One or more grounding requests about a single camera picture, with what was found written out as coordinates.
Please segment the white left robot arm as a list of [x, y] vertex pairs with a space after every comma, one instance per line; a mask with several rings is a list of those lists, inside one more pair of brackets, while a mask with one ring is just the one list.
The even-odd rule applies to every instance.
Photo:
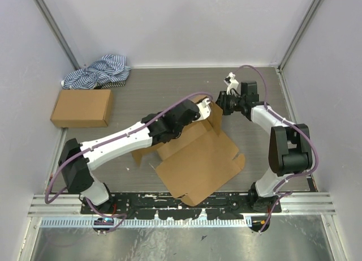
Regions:
[[82, 143], [75, 138], [66, 141], [58, 165], [67, 191], [82, 195], [92, 210], [109, 213], [114, 206], [113, 197], [92, 171], [126, 153], [180, 137], [184, 127], [209, 117], [209, 103], [209, 99], [185, 100], [166, 113], [149, 114], [133, 126], [104, 138]]

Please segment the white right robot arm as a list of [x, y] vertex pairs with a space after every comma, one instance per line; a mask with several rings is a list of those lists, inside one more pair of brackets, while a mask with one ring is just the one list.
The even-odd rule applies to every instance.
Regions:
[[219, 93], [216, 101], [223, 115], [239, 112], [270, 137], [269, 167], [262, 178], [252, 184], [247, 196], [250, 209], [259, 213], [275, 200], [279, 189], [292, 176], [312, 167], [312, 149], [307, 141], [309, 128], [288, 121], [268, 103], [260, 101], [256, 82], [239, 83], [227, 77], [225, 83], [227, 89]]

